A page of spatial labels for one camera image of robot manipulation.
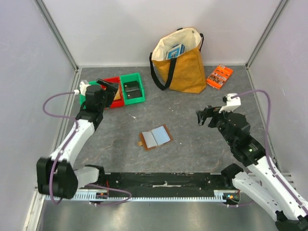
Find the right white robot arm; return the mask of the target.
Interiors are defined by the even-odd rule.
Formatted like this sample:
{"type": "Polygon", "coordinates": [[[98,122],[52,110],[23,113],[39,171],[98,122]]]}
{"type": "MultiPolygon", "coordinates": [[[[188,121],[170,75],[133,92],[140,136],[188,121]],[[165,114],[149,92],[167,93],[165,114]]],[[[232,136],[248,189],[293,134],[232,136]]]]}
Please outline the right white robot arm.
{"type": "Polygon", "coordinates": [[[221,172],[221,186],[244,192],[272,217],[278,230],[306,231],[307,200],[296,192],[272,160],[267,159],[264,147],[251,136],[246,117],[220,109],[207,106],[197,111],[198,124],[201,126],[210,118],[208,127],[218,129],[233,156],[262,182],[258,184],[237,164],[231,164],[221,172]]]}

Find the gold credit card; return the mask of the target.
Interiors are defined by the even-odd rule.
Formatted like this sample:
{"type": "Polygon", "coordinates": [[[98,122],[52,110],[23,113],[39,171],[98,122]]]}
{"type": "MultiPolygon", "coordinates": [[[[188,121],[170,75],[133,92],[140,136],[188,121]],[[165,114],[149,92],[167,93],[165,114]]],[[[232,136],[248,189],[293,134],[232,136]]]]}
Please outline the gold credit card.
{"type": "Polygon", "coordinates": [[[120,89],[117,90],[115,97],[114,97],[114,101],[120,100],[121,99],[121,94],[120,94],[120,89]]]}

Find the brown leather card holder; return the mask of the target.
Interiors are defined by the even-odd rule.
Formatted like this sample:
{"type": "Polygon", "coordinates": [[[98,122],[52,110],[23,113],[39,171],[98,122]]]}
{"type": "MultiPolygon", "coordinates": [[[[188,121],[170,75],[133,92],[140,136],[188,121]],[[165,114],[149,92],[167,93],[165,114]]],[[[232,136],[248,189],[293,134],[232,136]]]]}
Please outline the brown leather card holder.
{"type": "Polygon", "coordinates": [[[171,136],[166,124],[149,131],[141,132],[139,134],[139,138],[140,141],[138,141],[137,145],[143,147],[146,151],[155,149],[173,141],[173,137],[171,136]]]}

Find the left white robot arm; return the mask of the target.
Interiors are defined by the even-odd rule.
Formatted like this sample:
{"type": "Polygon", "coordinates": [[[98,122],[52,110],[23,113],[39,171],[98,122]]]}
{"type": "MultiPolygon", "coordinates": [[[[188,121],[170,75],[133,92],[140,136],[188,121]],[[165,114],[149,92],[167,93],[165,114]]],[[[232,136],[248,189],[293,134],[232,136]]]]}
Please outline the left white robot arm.
{"type": "Polygon", "coordinates": [[[86,141],[103,120],[103,112],[113,103],[119,84],[97,79],[95,84],[81,81],[74,95],[85,97],[78,114],[72,118],[74,125],[62,143],[36,163],[38,192],[62,199],[72,199],[77,190],[90,184],[101,189],[106,183],[104,168],[95,165],[74,170],[74,162],[86,141]]]}

